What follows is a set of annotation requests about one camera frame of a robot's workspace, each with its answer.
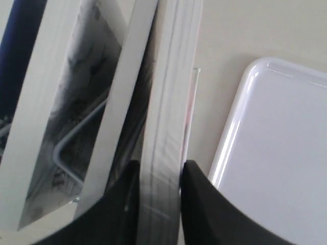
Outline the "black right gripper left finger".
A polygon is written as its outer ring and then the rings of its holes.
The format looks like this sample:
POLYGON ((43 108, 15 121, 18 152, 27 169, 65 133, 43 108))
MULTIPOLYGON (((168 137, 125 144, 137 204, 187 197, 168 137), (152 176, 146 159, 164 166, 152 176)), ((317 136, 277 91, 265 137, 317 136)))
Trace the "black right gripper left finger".
POLYGON ((140 163, 132 160, 85 213, 35 244, 136 244, 140 163))

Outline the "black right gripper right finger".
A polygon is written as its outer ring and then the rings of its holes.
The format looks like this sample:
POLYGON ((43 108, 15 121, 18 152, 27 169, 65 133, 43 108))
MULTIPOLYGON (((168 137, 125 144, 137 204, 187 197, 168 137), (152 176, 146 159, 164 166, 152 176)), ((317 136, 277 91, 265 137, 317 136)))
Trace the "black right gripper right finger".
POLYGON ((195 161, 184 164, 180 184, 185 244, 288 244, 234 207, 195 161))

